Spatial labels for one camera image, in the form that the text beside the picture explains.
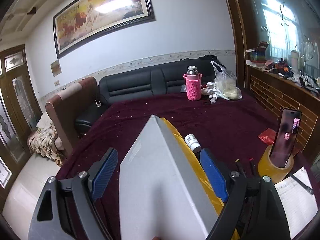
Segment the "small white pill bottle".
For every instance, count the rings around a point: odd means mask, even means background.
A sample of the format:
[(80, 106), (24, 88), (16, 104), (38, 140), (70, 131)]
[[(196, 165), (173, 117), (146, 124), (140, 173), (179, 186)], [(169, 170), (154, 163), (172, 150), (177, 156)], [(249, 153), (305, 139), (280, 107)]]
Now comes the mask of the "small white pill bottle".
[(202, 147), (193, 134), (188, 134), (184, 138), (184, 141), (193, 153), (199, 153), (201, 151)]

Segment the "smartphone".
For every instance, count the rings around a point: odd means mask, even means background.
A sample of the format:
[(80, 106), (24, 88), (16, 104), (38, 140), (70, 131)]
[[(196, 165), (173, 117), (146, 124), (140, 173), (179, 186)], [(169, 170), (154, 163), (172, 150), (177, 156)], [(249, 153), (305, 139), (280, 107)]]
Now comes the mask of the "smartphone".
[(271, 163), (284, 168), (294, 148), (302, 113), (296, 109), (281, 110), (279, 128), (270, 152)]

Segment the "brick pattern cabinet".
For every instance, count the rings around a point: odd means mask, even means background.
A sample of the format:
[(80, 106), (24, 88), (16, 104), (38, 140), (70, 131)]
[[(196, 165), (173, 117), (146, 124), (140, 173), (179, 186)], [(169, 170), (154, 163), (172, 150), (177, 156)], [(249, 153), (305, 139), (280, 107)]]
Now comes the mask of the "brick pattern cabinet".
[(319, 154), (319, 98), (291, 81), (249, 65), (246, 66), (246, 87), (277, 119), (282, 108), (301, 111), (297, 145), (303, 155), (313, 162)]

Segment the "floral blanket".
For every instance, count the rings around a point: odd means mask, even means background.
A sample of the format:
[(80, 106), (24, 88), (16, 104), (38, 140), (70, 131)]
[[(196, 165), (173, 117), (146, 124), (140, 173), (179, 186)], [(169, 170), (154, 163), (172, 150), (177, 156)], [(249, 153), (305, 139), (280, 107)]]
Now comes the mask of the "floral blanket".
[(29, 150), (55, 162), (59, 167), (66, 161), (66, 150), (57, 134), (53, 121), (44, 112), (36, 124), (36, 129), (27, 140)]

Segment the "white foam box yellow tape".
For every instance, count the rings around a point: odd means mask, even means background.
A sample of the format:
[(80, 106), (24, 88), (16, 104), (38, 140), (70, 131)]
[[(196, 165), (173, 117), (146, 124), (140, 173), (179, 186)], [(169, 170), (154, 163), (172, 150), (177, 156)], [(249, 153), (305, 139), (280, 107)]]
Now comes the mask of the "white foam box yellow tape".
[(223, 208), (195, 154), (150, 116), (120, 165), (122, 239), (206, 239)]

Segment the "black marker red cap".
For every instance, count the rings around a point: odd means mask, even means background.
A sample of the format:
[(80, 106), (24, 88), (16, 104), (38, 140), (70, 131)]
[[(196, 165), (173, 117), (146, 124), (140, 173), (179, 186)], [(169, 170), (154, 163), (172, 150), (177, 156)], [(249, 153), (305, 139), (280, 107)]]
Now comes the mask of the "black marker red cap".
[(249, 164), (250, 164), (250, 169), (253, 177), (257, 177), (258, 176), (257, 167), (253, 158), (249, 160)]

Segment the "red plastic packet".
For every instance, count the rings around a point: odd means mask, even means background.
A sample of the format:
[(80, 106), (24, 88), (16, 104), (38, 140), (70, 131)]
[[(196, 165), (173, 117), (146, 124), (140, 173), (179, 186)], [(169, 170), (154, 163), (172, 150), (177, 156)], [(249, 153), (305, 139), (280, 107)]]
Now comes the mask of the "red plastic packet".
[(272, 145), (275, 141), (275, 137), (276, 131), (270, 128), (266, 129), (258, 136), (258, 138), (266, 145)]

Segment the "clear plastic bag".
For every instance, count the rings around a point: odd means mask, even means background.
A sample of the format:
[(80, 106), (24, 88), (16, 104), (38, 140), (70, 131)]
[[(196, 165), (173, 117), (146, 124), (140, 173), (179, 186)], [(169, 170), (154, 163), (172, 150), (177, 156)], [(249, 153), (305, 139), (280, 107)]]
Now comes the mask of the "clear plastic bag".
[(220, 93), (221, 98), (225, 100), (242, 99), (241, 90), (236, 86), (236, 76), (215, 61), (211, 61), (211, 64), (215, 72), (215, 88)]

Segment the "yellow packing tape roll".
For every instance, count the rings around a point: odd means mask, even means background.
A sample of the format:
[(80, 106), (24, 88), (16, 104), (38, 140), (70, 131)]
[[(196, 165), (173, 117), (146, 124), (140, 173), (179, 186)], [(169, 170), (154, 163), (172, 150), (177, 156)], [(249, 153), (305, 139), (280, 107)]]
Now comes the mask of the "yellow packing tape roll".
[(279, 168), (270, 161), (270, 153), (273, 145), (267, 146), (258, 163), (258, 173), (261, 177), (269, 176), (274, 184), (281, 182), (292, 170), (294, 158), (291, 155), (284, 168)]

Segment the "white paper sheet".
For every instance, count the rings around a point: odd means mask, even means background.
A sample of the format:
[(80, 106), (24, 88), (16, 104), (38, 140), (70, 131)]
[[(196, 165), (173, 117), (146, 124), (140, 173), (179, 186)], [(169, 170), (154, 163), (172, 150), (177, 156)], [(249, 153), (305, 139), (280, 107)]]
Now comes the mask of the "white paper sheet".
[(274, 185), (283, 205), (290, 237), (296, 237), (318, 211), (316, 198), (291, 177)]

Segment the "pink knit covered bottle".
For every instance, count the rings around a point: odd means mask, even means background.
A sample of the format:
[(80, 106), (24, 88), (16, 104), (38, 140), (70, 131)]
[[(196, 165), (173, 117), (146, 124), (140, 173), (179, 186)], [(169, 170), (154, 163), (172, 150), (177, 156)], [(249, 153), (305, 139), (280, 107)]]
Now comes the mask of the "pink knit covered bottle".
[(187, 98), (190, 101), (200, 100), (202, 74), (197, 71), (197, 67), (188, 66), (187, 72), (184, 74), (183, 78), (185, 79), (187, 88)]

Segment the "wooden door with glass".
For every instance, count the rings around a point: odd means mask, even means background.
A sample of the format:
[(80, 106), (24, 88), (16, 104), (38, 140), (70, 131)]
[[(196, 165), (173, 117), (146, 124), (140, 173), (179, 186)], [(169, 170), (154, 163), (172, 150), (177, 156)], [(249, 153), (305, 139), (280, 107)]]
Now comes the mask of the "wooden door with glass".
[(1, 207), (31, 157), (27, 140), (42, 112), (31, 84), (25, 45), (1, 51)]

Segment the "black pen on paper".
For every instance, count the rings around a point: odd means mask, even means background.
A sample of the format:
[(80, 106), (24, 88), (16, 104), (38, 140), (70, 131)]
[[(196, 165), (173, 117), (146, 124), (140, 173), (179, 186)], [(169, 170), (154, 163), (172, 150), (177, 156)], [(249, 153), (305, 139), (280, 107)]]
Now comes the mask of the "black pen on paper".
[(299, 180), (296, 176), (290, 173), (290, 177), (295, 180), (304, 190), (306, 190), (310, 195), (314, 195), (313, 189), (308, 185), (304, 184), (301, 180)]

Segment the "framed horse painting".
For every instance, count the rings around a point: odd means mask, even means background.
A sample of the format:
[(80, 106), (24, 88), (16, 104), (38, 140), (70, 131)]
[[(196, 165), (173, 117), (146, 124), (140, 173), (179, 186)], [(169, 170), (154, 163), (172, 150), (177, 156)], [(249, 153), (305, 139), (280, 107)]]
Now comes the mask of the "framed horse painting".
[(74, 0), (53, 17), (57, 58), (106, 34), (154, 20), (151, 0)]

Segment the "black leather sofa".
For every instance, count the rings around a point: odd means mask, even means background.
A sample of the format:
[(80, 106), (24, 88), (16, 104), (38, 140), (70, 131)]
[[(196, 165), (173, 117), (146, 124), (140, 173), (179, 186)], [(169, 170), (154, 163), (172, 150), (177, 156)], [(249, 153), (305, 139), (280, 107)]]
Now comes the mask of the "black leather sofa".
[(74, 127), (78, 136), (86, 135), (113, 103), (180, 92), (185, 84), (183, 75), (189, 66), (197, 67), (202, 74), (203, 85), (213, 82), (215, 72), (212, 61), (218, 71), (225, 68), (216, 56), (205, 55), (198, 59), (187, 58), (103, 77), (98, 83), (93, 102), (75, 119)]

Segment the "dark red tablecloth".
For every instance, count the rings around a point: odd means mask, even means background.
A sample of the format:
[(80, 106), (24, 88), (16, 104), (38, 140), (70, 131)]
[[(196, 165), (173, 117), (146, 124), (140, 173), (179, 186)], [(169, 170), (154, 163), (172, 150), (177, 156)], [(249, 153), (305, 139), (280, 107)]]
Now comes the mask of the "dark red tablecloth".
[(123, 159), (151, 115), (167, 119), (182, 135), (194, 134), (230, 168), (236, 159), (248, 167), (249, 158), (260, 158), (265, 144), (258, 136), (276, 126), (275, 117), (247, 93), (240, 100), (220, 99), (213, 105), (205, 99), (190, 101), (184, 93), (117, 102), (80, 140), (58, 178), (72, 178), (87, 170), (109, 147)]

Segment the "white stuffed toy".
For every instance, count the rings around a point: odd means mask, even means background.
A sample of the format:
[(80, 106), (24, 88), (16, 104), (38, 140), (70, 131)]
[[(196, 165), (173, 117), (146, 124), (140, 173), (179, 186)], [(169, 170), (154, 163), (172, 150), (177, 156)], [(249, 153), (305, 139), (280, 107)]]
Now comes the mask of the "white stuffed toy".
[(215, 104), (218, 98), (228, 100), (216, 87), (214, 82), (208, 82), (205, 86), (203, 86), (201, 88), (201, 94), (209, 97), (210, 104)]

